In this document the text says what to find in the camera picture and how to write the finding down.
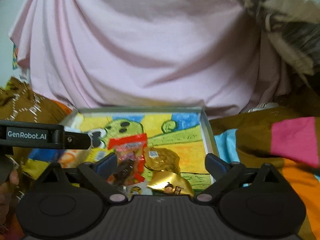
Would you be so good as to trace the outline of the person's left hand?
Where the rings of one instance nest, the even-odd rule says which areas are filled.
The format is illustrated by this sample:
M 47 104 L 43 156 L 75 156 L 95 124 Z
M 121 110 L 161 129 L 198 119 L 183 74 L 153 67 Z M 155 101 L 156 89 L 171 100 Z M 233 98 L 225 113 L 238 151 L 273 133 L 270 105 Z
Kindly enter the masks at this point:
M 1 198 L 1 216 L 0 223 L 1 226 L 5 224 L 7 215 L 10 208 L 10 202 L 12 194 L 14 193 L 16 187 L 19 184 L 19 176 L 17 170 L 13 170 L 9 175 L 9 180 L 1 185 L 0 198 Z

